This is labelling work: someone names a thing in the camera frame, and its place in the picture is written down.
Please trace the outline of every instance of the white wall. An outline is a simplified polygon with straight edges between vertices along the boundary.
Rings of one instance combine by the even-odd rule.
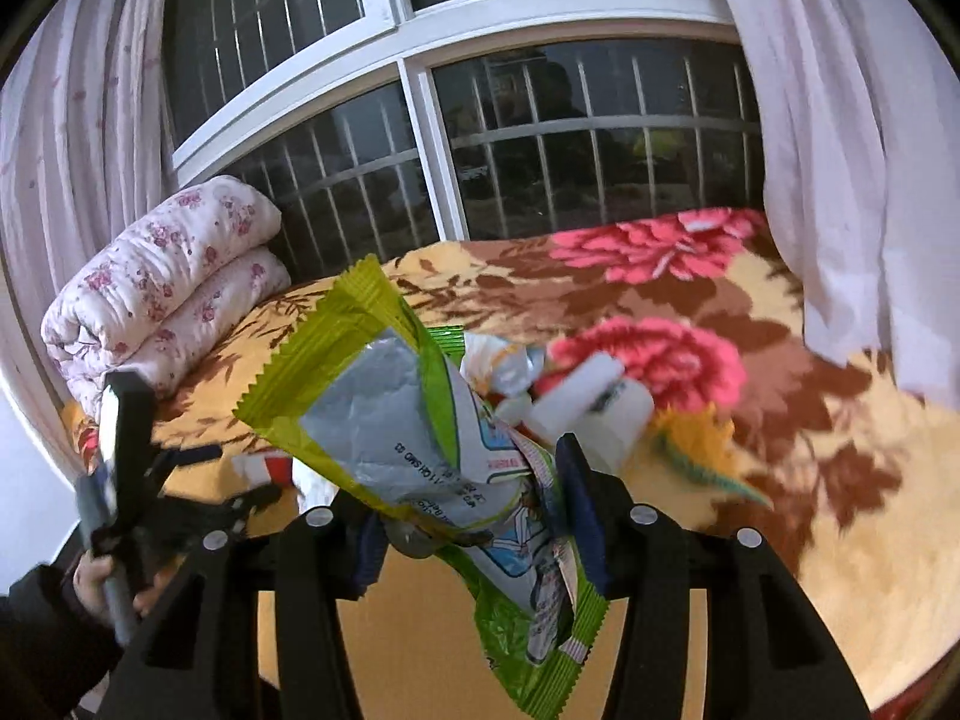
[[[76,521],[73,490],[37,453],[0,394],[0,594],[49,562]]]

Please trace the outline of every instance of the metal screw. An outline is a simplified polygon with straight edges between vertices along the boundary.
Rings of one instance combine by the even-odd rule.
[[[653,525],[657,517],[656,509],[651,506],[635,506],[630,509],[630,519],[637,525]]]
[[[333,522],[333,512],[325,506],[316,507],[306,512],[306,524],[311,528],[323,528]]]
[[[763,536],[760,536],[760,533],[757,533],[753,528],[740,528],[736,532],[736,540],[747,549],[757,549],[763,543]]]
[[[210,552],[216,552],[218,549],[223,549],[224,546],[227,546],[228,541],[230,541],[229,536],[223,531],[210,531],[203,537],[203,547],[210,550]]]

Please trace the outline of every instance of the floral curtain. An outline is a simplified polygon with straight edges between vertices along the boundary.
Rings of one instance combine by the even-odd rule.
[[[40,341],[56,293],[165,197],[163,0],[59,0],[0,90],[0,379],[57,469],[66,398]]]

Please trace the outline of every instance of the white curtain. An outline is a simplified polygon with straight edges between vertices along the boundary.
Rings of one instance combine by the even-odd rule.
[[[908,0],[727,0],[805,341],[960,407],[960,80]]]
[[[71,276],[165,197],[162,19],[163,0],[59,0],[0,90],[0,378],[68,478],[80,461],[40,321]]]

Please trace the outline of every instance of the human hand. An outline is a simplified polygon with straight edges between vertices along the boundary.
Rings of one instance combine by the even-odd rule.
[[[73,589],[77,600],[88,613],[104,625],[110,625],[110,612],[107,608],[107,598],[104,597],[104,582],[113,573],[113,557],[93,557],[93,553],[86,552],[80,558],[77,570],[73,574]],[[157,603],[160,594],[176,574],[176,565],[169,565],[154,576],[154,582],[147,589],[139,592],[133,599],[133,608],[142,617]]]

